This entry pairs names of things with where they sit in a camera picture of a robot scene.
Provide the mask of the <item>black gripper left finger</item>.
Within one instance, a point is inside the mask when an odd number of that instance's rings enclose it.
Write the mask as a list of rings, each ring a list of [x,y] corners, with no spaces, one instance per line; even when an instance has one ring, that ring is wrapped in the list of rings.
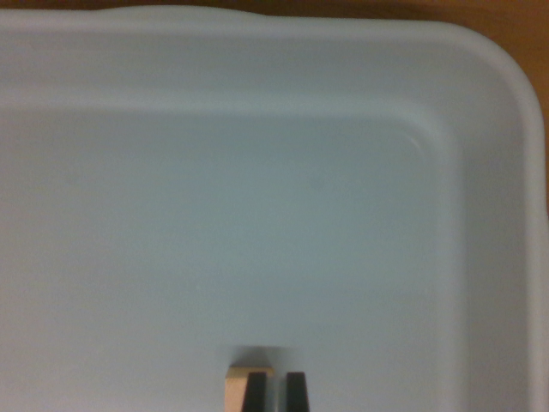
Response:
[[[253,372],[248,379],[242,403],[242,412],[264,412],[266,405],[268,375],[266,372]]]

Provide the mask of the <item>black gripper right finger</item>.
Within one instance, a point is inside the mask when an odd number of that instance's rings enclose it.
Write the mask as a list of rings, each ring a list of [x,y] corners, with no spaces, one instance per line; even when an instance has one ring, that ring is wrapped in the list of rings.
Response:
[[[291,372],[286,376],[286,412],[309,412],[305,373]]]

